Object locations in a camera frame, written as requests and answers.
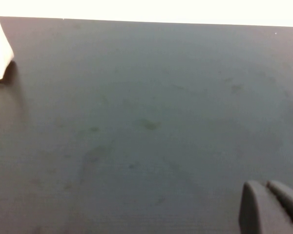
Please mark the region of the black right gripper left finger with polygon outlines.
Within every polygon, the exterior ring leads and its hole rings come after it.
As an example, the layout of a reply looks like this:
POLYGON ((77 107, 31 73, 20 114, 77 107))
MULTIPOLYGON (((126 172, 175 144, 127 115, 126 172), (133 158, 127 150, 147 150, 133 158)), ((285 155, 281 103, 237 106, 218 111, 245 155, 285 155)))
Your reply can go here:
POLYGON ((243 185, 239 227, 242 234, 293 234, 293 221, 267 182, 254 180, 243 185))

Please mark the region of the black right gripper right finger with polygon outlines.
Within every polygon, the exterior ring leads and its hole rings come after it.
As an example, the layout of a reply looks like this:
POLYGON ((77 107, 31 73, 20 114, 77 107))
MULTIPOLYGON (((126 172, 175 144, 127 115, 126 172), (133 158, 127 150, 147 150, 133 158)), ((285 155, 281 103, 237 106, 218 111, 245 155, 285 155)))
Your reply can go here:
POLYGON ((286 213, 293 221, 293 189, 279 181, 268 181, 268 189, 276 196, 286 213))

